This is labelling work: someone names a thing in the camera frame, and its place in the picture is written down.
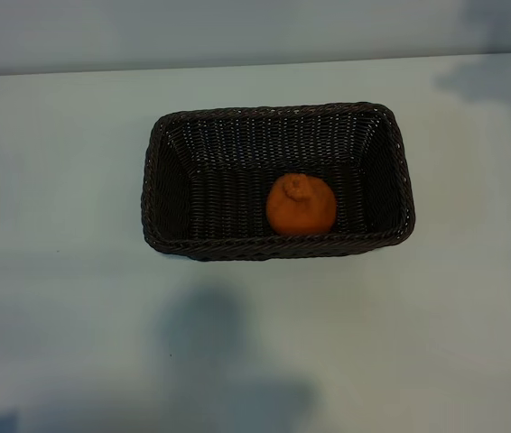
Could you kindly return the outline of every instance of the dark brown wicker basket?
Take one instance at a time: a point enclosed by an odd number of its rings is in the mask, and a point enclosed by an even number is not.
[[[331,186],[331,233],[286,237],[269,226],[267,194],[288,172]],[[400,130],[369,103],[166,115],[151,133],[141,201],[152,248],[202,261],[359,254],[400,244],[414,227]]]

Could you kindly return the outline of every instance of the basket rim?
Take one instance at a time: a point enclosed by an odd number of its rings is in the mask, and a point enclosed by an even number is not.
[[[144,210],[146,208],[146,200],[153,194],[154,167],[158,163],[156,157],[157,152],[153,150],[162,145],[163,134],[167,130],[167,126],[171,123],[189,120],[218,120],[218,119],[235,119],[246,117],[269,117],[269,118],[295,118],[304,117],[306,115],[329,115],[329,114],[349,114],[349,113],[370,113],[379,116],[388,123],[388,135],[395,143],[395,161],[397,168],[398,185],[401,186],[401,205],[407,209],[401,221],[394,227],[379,232],[367,233],[327,233],[323,235],[269,235],[260,237],[234,237],[221,239],[166,239],[159,233],[153,224],[147,224],[145,221]],[[190,249],[202,246],[249,246],[265,242],[267,245],[286,243],[297,244],[315,243],[318,241],[329,241],[338,244],[348,244],[355,241],[374,240],[381,241],[383,244],[400,244],[407,239],[413,232],[415,225],[415,214],[413,204],[412,183],[408,173],[408,166],[404,155],[404,141],[400,133],[400,129],[395,121],[394,113],[381,104],[370,102],[337,102],[322,105],[304,105],[304,106],[257,106],[257,107],[230,107],[230,108],[213,108],[205,110],[178,111],[164,115],[157,120],[151,131],[150,143],[145,154],[144,165],[144,187],[141,196],[142,223],[144,227],[144,238],[147,243],[154,249],[161,252],[168,252],[170,248],[177,248],[179,251],[189,251]]]

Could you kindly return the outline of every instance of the orange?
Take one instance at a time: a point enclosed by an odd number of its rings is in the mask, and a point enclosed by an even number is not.
[[[278,235],[328,233],[336,222],[336,197],[322,179],[284,174],[270,190],[265,213]]]

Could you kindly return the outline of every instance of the table surface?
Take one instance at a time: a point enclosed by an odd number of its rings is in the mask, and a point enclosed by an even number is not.
[[[416,228],[197,263],[143,239],[158,117],[372,101]],[[511,432],[511,54],[0,78],[0,433]]]

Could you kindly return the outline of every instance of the wall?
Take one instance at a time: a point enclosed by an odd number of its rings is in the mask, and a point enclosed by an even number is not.
[[[0,0],[0,74],[486,51],[511,0]]]

